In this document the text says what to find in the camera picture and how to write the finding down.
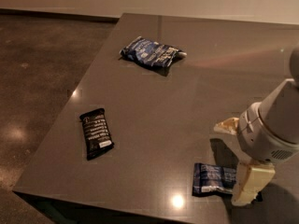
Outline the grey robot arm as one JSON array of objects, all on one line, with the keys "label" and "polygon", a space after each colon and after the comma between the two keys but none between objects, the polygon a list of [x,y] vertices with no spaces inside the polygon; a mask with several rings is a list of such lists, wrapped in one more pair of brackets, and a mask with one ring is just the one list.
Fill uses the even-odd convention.
[{"label": "grey robot arm", "polygon": [[299,47],[289,59],[291,76],[261,102],[238,118],[214,126],[218,133],[235,135],[248,161],[239,161],[232,205],[250,204],[274,177],[275,166],[299,152]]}]

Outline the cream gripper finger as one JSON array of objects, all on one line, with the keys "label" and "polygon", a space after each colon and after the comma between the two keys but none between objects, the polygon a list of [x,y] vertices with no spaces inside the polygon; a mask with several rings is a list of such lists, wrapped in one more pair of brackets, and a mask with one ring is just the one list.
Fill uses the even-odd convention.
[{"label": "cream gripper finger", "polygon": [[227,133],[231,135],[237,135],[237,127],[239,118],[228,118],[224,121],[217,123],[214,126],[214,131],[217,133]]},{"label": "cream gripper finger", "polygon": [[272,163],[256,160],[240,161],[236,168],[236,183],[233,187],[232,205],[250,204],[272,180],[276,171]]}]

